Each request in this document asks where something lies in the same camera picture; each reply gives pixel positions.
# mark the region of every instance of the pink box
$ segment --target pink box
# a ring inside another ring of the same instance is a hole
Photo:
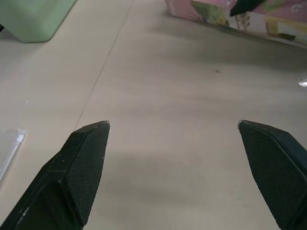
[[[230,17],[235,3],[236,0],[166,0],[173,16],[307,47],[307,1],[266,0],[253,12]]]

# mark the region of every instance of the transparent plastic sheet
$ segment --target transparent plastic sheet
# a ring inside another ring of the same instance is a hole
[[[25,134],[19,129],[0,130],[0,183]]]

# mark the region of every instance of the floral pattern box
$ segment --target floral pattern box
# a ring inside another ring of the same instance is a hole
[[[266,0],[253,12],[230,17],[235,3],[236,0],[166,0],[173,16],[307,48],[307,0]]]

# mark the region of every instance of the black object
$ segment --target black object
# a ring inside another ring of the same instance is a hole
[[[0,230],[80,230],[101,178],[109,122],[73,132],[39,171]]]
[[[230,10],[230,16],[232,17],[248,11],[253,11],[264,1],[265,0],[237,0],[235,6]]]
[[[307,230],[307,151],[289,133],[238,125],[257,186],[282,230]]]

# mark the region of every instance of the green container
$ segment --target green container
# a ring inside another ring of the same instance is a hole
[[[22,42],[50,40],[76,0],[0,0],[0,24]]]

